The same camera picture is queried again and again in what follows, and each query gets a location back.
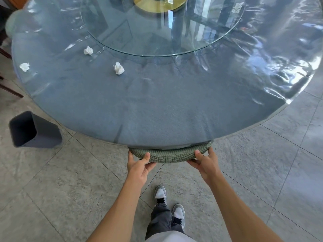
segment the gray jeans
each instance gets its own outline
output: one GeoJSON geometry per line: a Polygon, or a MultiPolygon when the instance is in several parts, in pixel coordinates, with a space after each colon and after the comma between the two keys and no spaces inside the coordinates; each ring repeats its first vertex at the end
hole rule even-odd
{"type": "Polygon", "coordinates": [[[154,234],[171,230],[184,233],[182,226],[174,223],[173,214],[168,206],[165,203],[157,204],[151,213],[145,240],[154,234]]]}

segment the sneaker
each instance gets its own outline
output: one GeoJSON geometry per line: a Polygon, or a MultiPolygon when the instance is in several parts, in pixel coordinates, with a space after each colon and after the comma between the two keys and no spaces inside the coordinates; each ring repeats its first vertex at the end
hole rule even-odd
{"type": "Polygon", "coordinates": [[[166,189],[164,186],[159,185],[154,194],[154,203],[155,206],[160,203],[166,204],[166,189]]]}
{"type": "Polygon", "coordinates": [[[179,224],[184,229],[185,227],[185,211],[181,204],[176,204],[173,208],[174,223],[179,224]]]}

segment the clear plastic sheet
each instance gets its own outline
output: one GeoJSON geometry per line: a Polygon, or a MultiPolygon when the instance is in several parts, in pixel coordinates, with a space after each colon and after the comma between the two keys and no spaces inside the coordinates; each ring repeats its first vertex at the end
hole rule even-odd
{"type": "Polygon", "coordinates": [[[319,0],[245,0],[240,22],[224,38],[155,58],[97,42],[81,4],[29,0],[13,39],[14,66],[46,113],[108,142],[176,148],[236,133],[290,104],[321,61],[319,0]],[[84,55],[87,46],[92,56],[84,55]],[[116,62],[122,75],[115,74],[116,62]],[[22,63],[30,64],[27,72],[22,63]]]}

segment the person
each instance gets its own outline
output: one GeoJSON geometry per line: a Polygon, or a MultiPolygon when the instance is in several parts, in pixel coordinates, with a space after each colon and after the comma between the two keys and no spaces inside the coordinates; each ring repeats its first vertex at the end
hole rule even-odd
{"type": "MultiPolygon", "coordinates": [[[[188,164],[196,168],[202,179],[210,187],[220,208],[232,242],[281,242],[274,233],[251,209],[235,194],[225,180],[218,165],[218,158],[212,148],[204,156],[195,151],[196,159],[188,164]]],[[[156,166],[149,163],[150,153],[135,162],[129,151],[128,175],[126,181],[106,216],[87,239],[87,242],[128,242],[141,188],[147,181],[148,173],[156,166]]],[[[151,222],[146,233],[147,242],[195,242],[185,235],[185,211],[182,205],[176,204],[171,211],[167,206],[166,190],[158,186],[154,195],[155,207],[151,213],[151,222]]]]}

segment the trash bin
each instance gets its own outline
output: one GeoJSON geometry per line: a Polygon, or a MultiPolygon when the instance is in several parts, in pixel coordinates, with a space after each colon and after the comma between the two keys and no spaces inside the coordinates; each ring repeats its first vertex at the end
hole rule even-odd
{"type": "Polygon", "coordinates": [[[15,147],[53,148],[62,142],[58,126],[25,111],[9,122],[15,147]]]}

